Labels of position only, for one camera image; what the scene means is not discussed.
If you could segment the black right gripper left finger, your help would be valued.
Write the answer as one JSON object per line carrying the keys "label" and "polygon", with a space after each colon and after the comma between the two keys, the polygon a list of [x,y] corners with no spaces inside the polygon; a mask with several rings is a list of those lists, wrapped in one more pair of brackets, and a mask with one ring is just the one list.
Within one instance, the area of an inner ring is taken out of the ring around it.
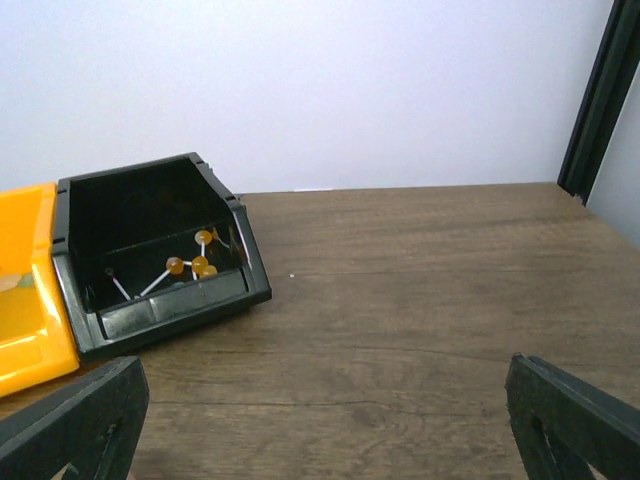
{"label": "black right gripper left finger", "polygon": [[141,360],[115,358],[1,420],[1,477],[125,479],[148,404]]}

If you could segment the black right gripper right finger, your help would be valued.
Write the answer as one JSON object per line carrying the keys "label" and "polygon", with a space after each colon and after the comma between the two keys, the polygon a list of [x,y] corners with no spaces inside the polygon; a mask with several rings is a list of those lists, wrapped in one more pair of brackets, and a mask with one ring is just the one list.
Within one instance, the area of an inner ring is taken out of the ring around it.
{"label": "black right gripper right finger", "polygon": [[510,426],[530,479],[639,477],[639,410],[536,356],[511,358]]}

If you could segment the yellow bin with star candies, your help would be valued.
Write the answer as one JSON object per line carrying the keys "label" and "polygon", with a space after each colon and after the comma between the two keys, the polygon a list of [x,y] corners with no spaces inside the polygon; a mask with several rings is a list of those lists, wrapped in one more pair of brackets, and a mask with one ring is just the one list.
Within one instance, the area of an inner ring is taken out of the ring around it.
{"label": "yellow bin with star candies", "polygon": [[80,367],[52,260],[56,184],[1,194],[1,275],[31,273],[33,288],[1,292],[1,395]]}

